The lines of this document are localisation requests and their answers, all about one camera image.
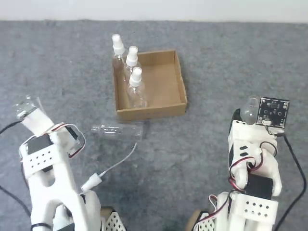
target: ventilation holes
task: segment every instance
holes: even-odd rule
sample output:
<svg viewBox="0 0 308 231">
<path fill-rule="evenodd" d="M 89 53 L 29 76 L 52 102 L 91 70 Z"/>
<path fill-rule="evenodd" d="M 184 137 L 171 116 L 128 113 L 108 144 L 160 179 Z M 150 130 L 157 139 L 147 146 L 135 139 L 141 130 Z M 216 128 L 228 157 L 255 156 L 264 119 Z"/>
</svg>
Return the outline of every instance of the ventilation holes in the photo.
<svg viewBox="0 0 308 231">
<path fill-rule="evenodd" d="M 241 157 L 244 157 L 244 156 L 247 156 L 247 155 L 248 155 L 248 153 L 246 153 L 246 152 L 240 154 Z"/>
<path fill-rule="evenodd" d="M 240 147 L 241 150 L 245 150 L 245 149 L 247 149 L 247 148 L 248 148 L 248 147 L 245 146 L 245 145 L 244 145 L 243 147 Z"/>
</svg>

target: clear plastic bottle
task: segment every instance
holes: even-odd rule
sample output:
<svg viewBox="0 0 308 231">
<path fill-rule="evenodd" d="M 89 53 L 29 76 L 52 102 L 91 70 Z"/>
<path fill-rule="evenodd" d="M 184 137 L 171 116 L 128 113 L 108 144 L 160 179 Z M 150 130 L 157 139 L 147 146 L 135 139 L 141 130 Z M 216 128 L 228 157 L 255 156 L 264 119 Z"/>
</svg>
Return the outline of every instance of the clear plastic bottle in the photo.
<svg viewBox="0 0 308 231">
<path fill-rule="evenodd" d="M 259 98 L 257 96 L 250 96 L 246 104 L 241 108 L 240 116 L 244 122 L 249 125 L 257 121 L 257 114 L 259 109 Z"/>
<path fill-rule="evenodd" d="M 92 126 L 91 130 L 101 134 L 104 139 L 137 142 L 144 137 L 143 127 L 143 122 L 104 119 L 101 124 Z"/>
<path fill-rule="evenodd" d="M 124 77 L 127 83 L 129 83 L 130 75 L 133 73 L 134 67 L 141 68 L 140 63 L 138 62 L 138 47 L 130 46 L 124 66 Z"/>
<path fill-rule="evenodd" d="M 113 42 L 113 48 L 114 48 L 114 54 L 112 57 L 112 67 L 113 67 L 113 72 L 114 76 L 117 79 L 122 79 L 125 81 L 124 78 L 124 59 L 123 59 L 123 54 L 125 53 L 125 47 L 122 42 L 121 36 L 119 34 L 114 34 L 112 35 L 112 42 Z"/>
<path fill-rule="evenodd" d="M 141 74 L 142 69 L 140 67 L 135 67 L 129 78 L 127 94 L 130 106 L 133 108 L 147 106 L 145 87 L 142 81 Z"/>
</svg>

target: white wire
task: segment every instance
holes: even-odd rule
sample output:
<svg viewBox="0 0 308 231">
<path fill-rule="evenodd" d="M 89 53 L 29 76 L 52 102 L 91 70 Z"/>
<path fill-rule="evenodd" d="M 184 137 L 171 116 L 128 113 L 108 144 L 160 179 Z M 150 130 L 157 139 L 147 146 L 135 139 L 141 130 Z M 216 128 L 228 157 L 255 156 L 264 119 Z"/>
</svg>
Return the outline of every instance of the white wire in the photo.
<svg viewBox="0 0 308 231">
<path fill-rule="evenodd" d="M 208 200 L 209 200 L 209 202 L 212 204 L 212 206 L 214 207 L 215 212 L 216 212 L 217 207 L 216 207 L 216 204 L 213 203 L 213 201 L 212 201 L 212 199 L 211 199 L 211 196 L 212 196 L 212 197 L 215 197 L 216 200 L 217 200 L 217 197 L 216 197 L 215 195 L 213 195 L 213 194 L 210 194 L 210 195 L 208 196 Z"/>
<path fill-rule="evenodd" d="M 135 151 L 136 149 L 136 146 L 137 146 L 137 142 L 135 143 L 133 149 L 130 151 L 130 153 L 124 158 L 122 159 L 121 161 L 117 162 L 115 165 L 112 165 L 111 167 L 109 167 L 108 169 L 106 169 L 104 172 L 102 172 L 100 175 L 98 175 L 99 177 L 102 177 L 103 175 L 105 175 L 109 170 L 113 169 L 114 167 L 118 166 L 119 164 L 122 164 L 124 161 L 126 161 L 130 155 L 133 154 L 133 152 Z"/>
</svg>

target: plastic bottle lying on side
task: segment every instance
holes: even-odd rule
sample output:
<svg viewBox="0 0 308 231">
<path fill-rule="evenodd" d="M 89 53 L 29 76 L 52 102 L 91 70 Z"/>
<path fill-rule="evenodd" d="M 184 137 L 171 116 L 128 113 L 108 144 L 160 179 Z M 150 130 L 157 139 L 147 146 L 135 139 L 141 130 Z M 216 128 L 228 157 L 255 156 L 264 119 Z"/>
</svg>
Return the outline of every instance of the plastic bottle lying on side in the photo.
<svg viewBox="0 0 308 231">
<path fill-rule="evenodd" d="M 127 83 L 129 83 L 129 78 L 130 75 L 133 73 L 134 67 L 141 68 L 141 64 L 138 62 L 138 47 L 130 46 L 126 58 L 126 63 L 124 66 L 124 77 Z"/>
<path fill-rule="evenodd" d="M 127 94 L 130 106 L 133 108 L 147 106 L 145 86 L 141 74 L 142 69 L 140 67 L 135 67 L 129 79 Z"/>
<path fill-rule="evenodd" d="M 123 54 L 125 53 L 125 47 L 119 34 L 112 35 L 112 42 L 114 48 L 114 54 L 112 56 L 112 67 L 114 76 L 117 79 L 125 81 L 123 69 L 125 66 Z"/>
<path fill-rule="evenodd" d="M 104 119 L 101 124 L 92 126 L 91 130 L 101 134 L 104 139 L 137 142 L 144 137 L 143 127 L 143 122 Z"/>
</svg>

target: white wall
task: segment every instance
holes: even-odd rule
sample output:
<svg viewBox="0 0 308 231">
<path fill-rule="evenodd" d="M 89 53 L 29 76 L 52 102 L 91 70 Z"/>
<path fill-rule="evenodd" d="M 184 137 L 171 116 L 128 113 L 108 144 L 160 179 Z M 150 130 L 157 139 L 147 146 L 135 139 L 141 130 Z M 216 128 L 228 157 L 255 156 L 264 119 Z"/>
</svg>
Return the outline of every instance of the white wall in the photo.
<svg viewBox="0 0 308 231">
<path fill-rule="evenodd" d="M 308 0 L 0 0 L 0 20 L 308 22 Z"/>
</svg>

